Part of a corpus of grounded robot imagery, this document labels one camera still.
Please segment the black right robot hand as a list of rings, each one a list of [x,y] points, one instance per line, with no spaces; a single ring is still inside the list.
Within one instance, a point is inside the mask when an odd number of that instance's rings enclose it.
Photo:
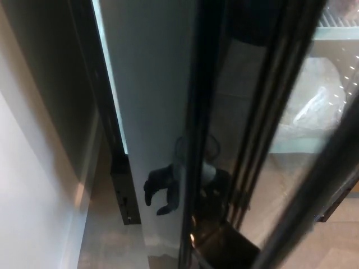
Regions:
[[[158,216],[170,214],[179,207],[181,169],[180,166],[170,164],[165,168],[153,170],[148,175],[144,184],[147,206],[151,205],[152,198],[157,192],[166,190],[167,204],[157,210]],[[202,198],[223,198],[230,179],[229,172],[204,162],[202,164],[200,196]]]

